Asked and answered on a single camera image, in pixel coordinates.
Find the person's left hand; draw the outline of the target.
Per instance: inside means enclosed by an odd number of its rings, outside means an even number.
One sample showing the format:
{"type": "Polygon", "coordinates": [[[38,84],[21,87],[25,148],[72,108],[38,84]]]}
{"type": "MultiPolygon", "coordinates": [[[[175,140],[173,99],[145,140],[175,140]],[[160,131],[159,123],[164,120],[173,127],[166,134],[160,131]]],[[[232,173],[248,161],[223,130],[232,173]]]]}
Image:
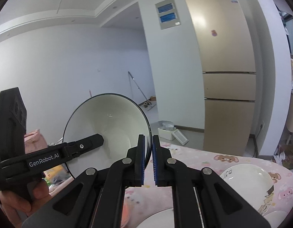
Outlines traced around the person's left hand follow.
{"type": "Polygon", "coordinates": [[[34,187],[33,201],[31,203],[12,191],[0,191],[2,210],[14,227],[22,226],[22,219],[19,217],[18,211],[23,212],[27,216],[31,216],[51,198],[49,187],[45,180],[39,181],[34,187]]]}

